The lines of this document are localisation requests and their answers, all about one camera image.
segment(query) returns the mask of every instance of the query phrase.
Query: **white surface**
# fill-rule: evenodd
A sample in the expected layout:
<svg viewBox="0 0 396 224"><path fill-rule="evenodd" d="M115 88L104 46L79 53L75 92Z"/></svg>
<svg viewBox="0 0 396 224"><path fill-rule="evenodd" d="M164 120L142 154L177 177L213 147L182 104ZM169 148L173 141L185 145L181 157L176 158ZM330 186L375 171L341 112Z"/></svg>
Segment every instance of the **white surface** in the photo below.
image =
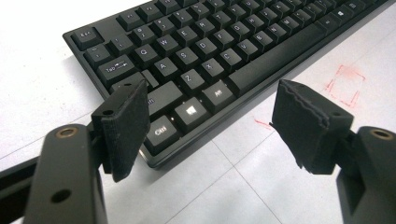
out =
<svg viewBox="0 0 396 224"><path fill-rule="evenodd" d="M2 4L0 170L37 156L50 130L88 124L103 102L62 34L143 2ZM353 114L353 131L372 125L396 132L395 21L391 6L287 77ZM348 95L326 90L340 65L365 77L352 83L360 92L353 106L341 102ZM341 223L338 169L313 176L297 167L277 133L263 124L271 121L274 100L274 94L262 94L159 171L139 157L119 184L103 175L109 223Z"/></svg>

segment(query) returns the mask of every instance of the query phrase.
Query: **black keyboard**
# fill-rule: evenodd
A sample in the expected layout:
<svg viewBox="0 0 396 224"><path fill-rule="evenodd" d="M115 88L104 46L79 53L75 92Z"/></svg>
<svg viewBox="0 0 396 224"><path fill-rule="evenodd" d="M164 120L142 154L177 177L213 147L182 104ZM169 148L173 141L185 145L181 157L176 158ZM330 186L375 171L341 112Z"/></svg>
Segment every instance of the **black keyboard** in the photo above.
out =
<svg viewBox="0 0 396 224"><path fill-rule="evenodd" d="M64 40L104 98L147 81L157 167L385 2L158 0Z"/></svg>

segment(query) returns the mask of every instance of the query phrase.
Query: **key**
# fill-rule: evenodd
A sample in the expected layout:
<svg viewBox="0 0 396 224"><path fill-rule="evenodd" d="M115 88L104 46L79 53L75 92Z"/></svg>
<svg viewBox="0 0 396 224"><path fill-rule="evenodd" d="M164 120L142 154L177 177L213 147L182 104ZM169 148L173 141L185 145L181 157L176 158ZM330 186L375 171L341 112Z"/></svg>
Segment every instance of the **key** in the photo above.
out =
<svg viewBox="0 0 396 224"><path fill-rule="evenodd" d="M176 40L170 36L166 35L164 37L158 38L153 47L161 54L163 57L169 57L171 54L181 49L181 46L176 42Z"/></svg>
<svg viewBox="0 0 396 224"><path fill-rule="evenodd" d="M144 45L134 50L134 59L138 62L138 66L146 69L153 63L160 60L157 52L150 45Z"/></svg>
<svg viewBox="0 0 396 224"><path fill-rule="evenodd" d="M169 15L172 12L180 10L180 6L176 0L158 0L156 6L164 15Z"/></svg>
<svg viewBox="0 0 396 224"><path fill-rule="evenodd" d="M189 133L205 120L210 118L210 114L193 97L189 101L175 108L175 121L183 133Z"/></svg>
<svg viewBox="0 0 396 224"><path fill-rule="evenodd" d="M169 81L148 94L148 112L150 120L166 113L183 99L183 93L173 81Z"/></svg>
<svg viewBox="0 0 396 224"><path fill-rule="evenodd" d="M170 81L180 74L180 71L169 58L164 58L156 62L152 68L152 72L162 83Z"/></svg>
<svg viewBox="0 0 396 224"><path fill-rule="evenodd" d="M117 21L125 31L132 31L134 28L145 24L133 9L121 12L117 17Z"/></svg>
<svg viewBox="0 0 396 224"><path fill-rule="evenodd" d="M166 147L169 147L179 138L175 126L166 116L151 122L150 130L145 140L145 146L151 156L157 156Z"/></svg>
<svg viewBox="0 0 396 224"><path fill-rule="evenodd" d="M227 7L224 12L231 18L233 22L241 21L248 15L246 11L238 5Z"/></svg>
<svg viewBox="0 0 396 224"><path fill-rule="evenodd" d="M201 38L205 38L216 31L215 26L207 18L197 21L191 28Z"/></svg>
<svg viewBox="0 0 396 224"><path fill-rule="evenodd" d="M217 61L228 73L234 72L243 64L241 57L239 57L239 55L237 55L233 49L226 49L223 51L217 57Z"/></svg>
<svg viewBox="0 0 396 224"><path fill-rule="evenodd" d="M93 69L96 69L100 64L106 63L112 59L110 53L103 44L87 49L86 52L85 58Z"/></svg>
<svg viewBox="0 0 396 224"><path fill-rule="evenodd" d="M190 26L183 27L176 31L174 35L175 40L181 47L188 47L199 39L198 35L190 28Z"/></svg>
<svg viewBox="0 0 396 224"><path fill-rule="evenodd" d="M256 15L251 15L244 19L244 24L253 33L257 33L264 28L264 22Z"/></svg>
<svg viewBox="0 0 396 224"><path fill-rule="evenodd" d="M194 22L192 16L186 11L186 9L182 9L180 11L172 13L169 17L169 20L177 27L181 28L187 25L190 25Z"/></svg>
<svg viewBox="0 0 396 224"><path fill-rule="evenodd" d="M210 37L213 44L221 51L228 49L235 42L235 39L225 30L220 30Z"/></svg>
<svg viewBox="0 0 396 224"><path fill-rule="evenodd" d="M136 67L126 55L104 63L97 69L97 74L107 89L135 72Z"/></svg>
<svg viewBox="0 0 396 224"><path fill-rule="evenodd" d="M134 29L131 33L132 40L140 47L146 44L150 44L154 41L157 36L147 26L140 26Z"/></svg>
<svg viewBox="0 0 396 224"><path fill-rule="evenodd" d="M170 35L176 30L176 26L166 17L155 20L150 28L157 36Z"/></svg>
<svg viewBox="0 0 396 224"><path fill-rule="evenodd" d="M284 41L288 37L288 33L277 23L268 26L264 32L268 34L276 44Z"/></svg>
<svg viewBox="0 0 396 224"><path fill-rule="evenodd" d="M221 0L206 0L204 4L212 13L218 12L225 8L225 4Z"/></svg>
<svg viewBox="0 0 396 224"><path fill-rule="evenodd" d="M208 15L210 15L209 9L206 6L204 6L204 4L202 3L194 4L190 6L187 10L196 21L201 20L207 17Z"/></svg>
<svg viewBox="0 0 396 224"><path fill-rule="evenodd" d="M248 38L251 34L251 31L241 21L238 21L234 25L228 27L227 31L231 36L233 36L233 38L235 38L236 42L240 42Z"/></svg>
<svg viewBox="0 0 396 224"><path fill-rule="evenodd" d="M323 39L323 30L311 24L238 71L229 75L228 87L236 97L250 91L274 72Z"/></svg>
<svg viewBox="0 0 396 224"><path fill-rule="evenodd" d="M259 49L247 39L236 44L234 50L245 63L255 59L259 53Z"/></svg>
<svg viewBox="0 0 396 224"><path fill-rule="evenodd" d="M137 85L141 80L145 80L145 78L142 76L140 72L137 72L119 82L116 84L111 85L110 92L113 93L117 89L119 89L121 86L131 86L131 85Z"/></svg>
<svg viewBox="0 0 396 224"><path fill-rule="evenodd" d="M213 84L225 75L224 69L215 59L209 59L208 61L201 63L199 67L200 74L206 80L207 83Z"/></svg>
<svg viewBox="0 0 396 224"><path fill-rule="evenodd" d="M253 35L250 38L251 43L253 43L261 53L271 49L275 42L274 40L268 36L264 31L260 31L257 34Z"/></svg>
<svg viewBox="0 0 396 224"><path fill-rule="evenodd" d="M239 5L248 15L254 14L260 10L260 5L254 0L243 0Z"/></svg>
<svg viewBox="0 0 396 224"><path fill-rule="evenodd" d="M202 61L213 58L219 52L218 48L207 37L197 41L191 48Z"/></svg>
<svg viewBox="0 0 396 224"><path fill-rule="evenodd" d="M184 48L176 52L173 61L182 71L186 72L199 63L199 58L190 48Z"/></svg>
<svg viewBox="0 0 396 224"><path fill-rule="evenodd" d="M111 38L108 46L118 57L122 54L129 54L136 48L131 39L125 34Z"/></svg>
<svg viewBox="0 0 396 224"><path fill-rule="evenodd" d="M189 96L196 95L199 91L206 87L204 79L195 71L195 69L191 69L190 71L181 75L178 78L177 83Z"/></svg>
<svg viewBox="0 0 396 224"><path fill-rule="evenodd" d="M221 30L229 26L232 21L223 11L217 12L209 17L209 20L215 25L216 29Z"/></svg>
<svg viewBox="0 0 396 224"><path fill-rule="evenodd" d="M269 7L261 10L257 15L266 25L272 25L279 21L279 16Z"/></svg>
<svg viewBox="0 0 396 224"><path fill-rule="evenodd" d="M153 4L146 3L140 6L136 13L145 21L150 22L159 19L163 16L161 11Z"/></svg>
<svg viewBox="0 0 396 224"><path fill-rule="evenodd" d="M72 34L72 39L79 50L86 50L103 42L102 38L90 26L84 26L77 29Z"/></svg>
<svg viewBox="0 0 396 224"><path fill-rule="evenodd" d="M204 106L212 114L218 113L221 109L235 100L233 93L222 81L219 81L202 91L200 98Z"/></svg>

